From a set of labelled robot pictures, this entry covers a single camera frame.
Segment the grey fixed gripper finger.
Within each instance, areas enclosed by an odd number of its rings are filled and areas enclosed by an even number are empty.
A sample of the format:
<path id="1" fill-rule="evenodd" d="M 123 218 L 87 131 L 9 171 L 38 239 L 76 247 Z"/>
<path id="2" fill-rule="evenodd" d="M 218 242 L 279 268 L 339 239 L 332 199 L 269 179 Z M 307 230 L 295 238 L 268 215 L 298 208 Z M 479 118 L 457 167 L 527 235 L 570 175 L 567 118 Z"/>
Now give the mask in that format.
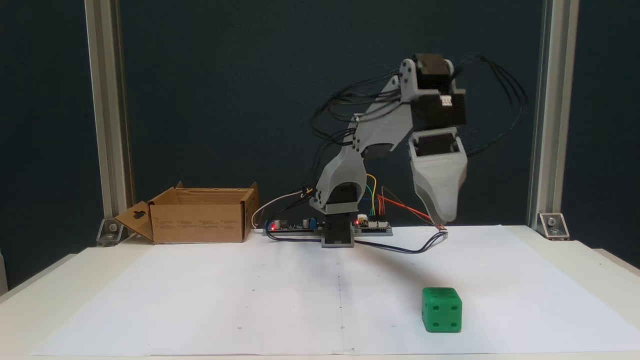
<path id="1" fill-rule="evenodd" d="M 414 191 L 436 224 L 455 221 L 466 161 L 412 161 Z"/>

